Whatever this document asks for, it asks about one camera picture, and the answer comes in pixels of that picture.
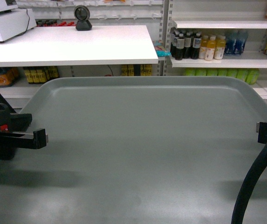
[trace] store shelf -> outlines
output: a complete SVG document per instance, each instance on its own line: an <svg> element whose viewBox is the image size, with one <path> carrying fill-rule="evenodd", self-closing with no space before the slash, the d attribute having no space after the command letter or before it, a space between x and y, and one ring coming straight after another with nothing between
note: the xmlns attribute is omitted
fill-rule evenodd
<svg viewBox="0 0 267 224"><path fill-rule="evenodd" d="M218 19L172 19L176 28L213 28L213 29L267 29L267 20L218 20Z"/></svg>
<svg viewBox="0 0 267 224"><path fill-rule="evenodd" d="M0 88L0 94L4 98L30 99L42 84L29 84L25 77L17 80L12 86Z"/></svg>
<svg viewBox="0 0 267 224"><path fill-rule="evenodd" d="M142 5L162 5L162 0L128 0L126 2L111 1L88 1L88 0L75 0L75 1L61 1L52 2L48 0L17 0L19 7L74 7L78 5L84 6L142 6Z"/></svg>
<svg viewBox="0 0 267 224"><path fill-rule="evenodd" d="M171 58L173 68L267 68L267 56L258 52L244 52L241 56L224 56L222 60Z"/></svg>

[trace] plastic tray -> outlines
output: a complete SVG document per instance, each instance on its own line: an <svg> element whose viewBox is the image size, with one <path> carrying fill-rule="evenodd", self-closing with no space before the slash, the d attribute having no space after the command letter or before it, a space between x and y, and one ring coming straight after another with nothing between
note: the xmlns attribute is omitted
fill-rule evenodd
<svg viewBox="0 0 267 224"><path fill-rule="evenodd" d="M0 224L228 224L267 121L227 77L61 78L22 112L49 143L0 161ZM244 223L267 223L267 169Z"/></svg>

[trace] gray tray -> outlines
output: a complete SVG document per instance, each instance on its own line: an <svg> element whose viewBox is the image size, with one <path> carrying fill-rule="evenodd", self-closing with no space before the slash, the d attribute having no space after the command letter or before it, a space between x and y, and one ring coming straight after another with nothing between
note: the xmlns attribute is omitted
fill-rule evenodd
<svg viewBox="0 0 267 224"><path fill-rule="evenodd" d="M61 78L22 112L49 143L0 161L0 224L229 224L267 121L227 77ZM244 223L267 223L267 169Z"/></svg>

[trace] white shelf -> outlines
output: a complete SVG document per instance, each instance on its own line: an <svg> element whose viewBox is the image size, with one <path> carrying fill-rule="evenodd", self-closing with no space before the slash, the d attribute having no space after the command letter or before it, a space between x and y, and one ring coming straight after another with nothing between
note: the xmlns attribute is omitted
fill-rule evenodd
<svg viewBox="0 0 267 224"><path fill-rule="evenodd" d="M267 20L172 19L176 28L267 29Z"/></svg>
<svg viewBox="0 0 267 224"><path fill-rule="evenodd" d="M222 60L206 61L204 59L171 58L173 68L266 68L267 56L259 52L244 52L241 56L224 56Z"/></svg>
<svg viewBox="0 0 267 224"><path fill-rule="evenodd" d="M51 2L48 0L17 0L19 7L74 7L78 5L84 6L141 6L141 5L162 5L162 0L127 0L126 2L111 1L104 2L103 0L86 1L75 0L70 2Z"/></svg>

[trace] dark bottle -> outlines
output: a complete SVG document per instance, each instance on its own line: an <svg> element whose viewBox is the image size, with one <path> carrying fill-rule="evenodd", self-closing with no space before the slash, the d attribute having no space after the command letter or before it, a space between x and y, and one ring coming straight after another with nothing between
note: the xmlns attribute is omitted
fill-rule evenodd
<svg viewBox="0 0 267 224"><path fill-rule="evenodd" d="M176 47L176 60L182 60L183 58L183 50L184 50L184 34L179 34L179 39L177 41L177 47Z"/></svg>
<svg viewBox="0 0 267 224"><path fill-rule="evenodd" d="M171 56L172 57L175 57L176 56L176 48L177 48L177 42L178 42L178 38L179 38L179 31L175 31L175 37L174 37L174 40L173 40L173 50L171 52Z"/></svg>
<svg viewBox="0 0 267 224"><path fill-rule="evenodd" d="M171 54L174 51L174 45L173 45L173 43L174 43L174 40L175 40L175 35L176 35L175 31L172 32L172 34L171 34L171 49L170 49Z"/></svg>
<svg viewBox="0 0 267 224"><path fill-rule="evenodd" d="M193 39L192 54L191 54L192 59L198 59L199 58L199 49L200 49L201 42L202 42L202 37L201 37L200 33L197 33Z"/></svg>
<svg viewBox="0 0 267 224"><path fill-rule="evenodd" d="M187 36L184 39L185 39L185 43L184 43L184 49L183 49L183 58L190 58L191 36L189 32L187 33Z"/></svg>

